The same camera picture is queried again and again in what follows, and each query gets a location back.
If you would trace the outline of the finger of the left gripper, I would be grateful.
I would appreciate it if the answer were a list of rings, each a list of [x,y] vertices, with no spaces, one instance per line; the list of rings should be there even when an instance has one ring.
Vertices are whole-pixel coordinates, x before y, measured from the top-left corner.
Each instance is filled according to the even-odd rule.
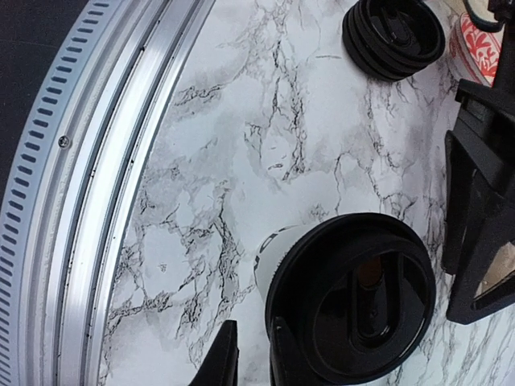
[[[514,303],[514,270],[481,294],[499,250],[514,241],[514,204],[488,184],[473,156],[478,148],[447,131],[447,212],[442,268],[454,277],[447,319],[474,323]]]

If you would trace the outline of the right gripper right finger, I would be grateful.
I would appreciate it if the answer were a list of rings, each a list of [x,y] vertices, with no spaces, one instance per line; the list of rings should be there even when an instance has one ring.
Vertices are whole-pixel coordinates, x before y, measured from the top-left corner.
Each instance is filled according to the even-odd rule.
[[[310,373],[284,318],[276,317],[270,332],[272,385],[309,385]]]

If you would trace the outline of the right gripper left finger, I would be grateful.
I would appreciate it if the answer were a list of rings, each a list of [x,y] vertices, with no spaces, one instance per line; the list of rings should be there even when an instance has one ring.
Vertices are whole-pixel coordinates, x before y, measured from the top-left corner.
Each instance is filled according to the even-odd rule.
[[[208,354],[189,385],[237,385],[238,358],[237,322],[228,319],[221,324]]]

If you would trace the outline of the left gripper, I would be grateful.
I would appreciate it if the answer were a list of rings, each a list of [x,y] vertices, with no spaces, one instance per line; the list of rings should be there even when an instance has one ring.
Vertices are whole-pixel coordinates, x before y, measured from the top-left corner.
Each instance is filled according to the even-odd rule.
[[[514,0],[463,0],[481,31],[501,31],[514,23]],[[462,79],[454,135],[490,185],[514,184],[514,97]]]

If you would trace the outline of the black cup lid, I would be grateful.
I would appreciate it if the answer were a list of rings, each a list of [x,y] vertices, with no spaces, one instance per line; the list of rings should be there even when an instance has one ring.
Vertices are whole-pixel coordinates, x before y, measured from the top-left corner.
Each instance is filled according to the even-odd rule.
[[[336,216],[286,254],[265,303],[284,318],[320,385],[363,384],[400,367],[427,332],[435,275],[417,233],[388,215]]]

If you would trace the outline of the white paper coffee cup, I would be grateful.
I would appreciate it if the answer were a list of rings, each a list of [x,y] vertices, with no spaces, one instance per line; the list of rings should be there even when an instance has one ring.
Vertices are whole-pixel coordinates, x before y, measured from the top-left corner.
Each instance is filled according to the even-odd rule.
[[[253,273],[257,290],[264,302],[282,260],[310,228],[308,225],[281,228],[271,233],[258,247],[254,259]]]

